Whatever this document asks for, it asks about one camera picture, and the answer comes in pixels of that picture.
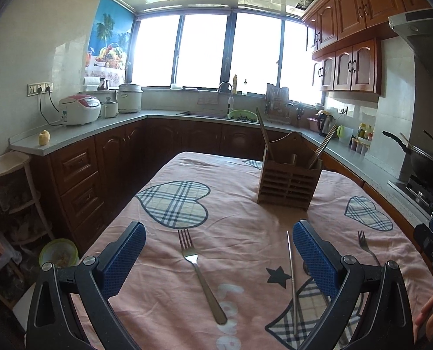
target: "gas stove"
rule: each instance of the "gas stove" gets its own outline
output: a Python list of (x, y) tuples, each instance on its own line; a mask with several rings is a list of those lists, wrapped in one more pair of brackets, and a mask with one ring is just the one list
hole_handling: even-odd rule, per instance
[(433, 190), (425, 187), (416, 176), (411, 175), (407, 183), (388, 181), (388, 184), (416, 206), (423, 214), (429, 217), (432, 216)]

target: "pink tablecloth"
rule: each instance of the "pink tablecloth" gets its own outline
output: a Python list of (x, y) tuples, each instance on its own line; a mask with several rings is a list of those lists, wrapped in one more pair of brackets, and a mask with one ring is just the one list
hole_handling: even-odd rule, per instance
[[(357, 231), (364, 230), (382, 264), (389, 259), (399, 263), (413, 315), (432, 295), (432, 276), (419, 253), (355, 183), (323, 171), (308, 212), (258, 205), (260, 166), (260, 162), (182, 153), (131, 200), (87, 252), (99, 254), (131, 221), (145, 225), (146, 245), (119, 295), (110, 298), (144, 350), (296, 349), (327, 303), (295, 251), (300, 336), (290, 335), (286, 232), (300, 219), (307, 219), (340, 254), (372, 265), (373, 258), (357, 241)], [(176, 229), (185, 226), (194, 226), (189, 231), (202, 273), (229, 319), (224, 326), (215, 323), (197, 275), (181, 255)], [(343, 344), (359, 319), (363, 298)], [(80, 305), (76, 299), (87, 335), (100, 348)]]

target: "sink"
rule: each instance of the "sink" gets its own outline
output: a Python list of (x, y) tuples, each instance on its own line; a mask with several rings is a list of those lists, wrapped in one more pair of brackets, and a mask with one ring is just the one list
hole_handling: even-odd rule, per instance
[(178, 115), (182, 115), (182, 116), (196, 116), (196, 117), (209, 117), (209, 118), (226, 118), (227, 119), (227, 115), (223, 114), (223, 113), (205, 113), (205, 112), (191, 112), (191, 111), (187, 111), (187, 112), (183, 112), (183, 113), (178, 113)]

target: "wok handle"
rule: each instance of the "wok handle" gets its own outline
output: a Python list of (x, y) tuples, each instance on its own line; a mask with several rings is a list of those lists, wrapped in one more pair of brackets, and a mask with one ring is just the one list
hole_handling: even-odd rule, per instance
[(388, 133), (388, 132), (381, 132), (384, 136), (386, 137), (390, 137), (391, 139), (393, 139), (394, 141), (396, 141), (398, 143), (399, 146), (401, 146), (402, 150), (406, 153), (406, 154), (411, 154), (411, 150), (408, 149), (408, 147), (394, 134)]

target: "window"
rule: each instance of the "window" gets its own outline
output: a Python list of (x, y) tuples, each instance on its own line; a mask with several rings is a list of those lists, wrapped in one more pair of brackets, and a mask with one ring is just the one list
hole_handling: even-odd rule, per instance
[(140, 22), (132, 81), (144, 87), (170, 85), (179, 16), (146, 18)]
[(236, 74), (238, 90), (263, 95), (270, 83), (288, 87), (290, 100), (315, 105), (322, 92), (313, 85), (318, 80), (306, 34), (300, 22), (246, 12), (144, 18), (132, 82), (216, 90), (221, 81), (232, 83)]
[(289, 99), (315, 105), (322, 99), (318, 85), (312, 85), (315, 61), (306, 51), (306, 27), (286, 21), (280, 87), (289, 88)]
[(218, 88), (223, 61), (227, 16), (185, 16), (179, 49), (176, 83), (190, 87)]
[(265, 94), (267, 83), (276, 85), (281, 38), (281, 20), (238, 13), (234, 33), (230, 83), (237, 75), (239, 89)]

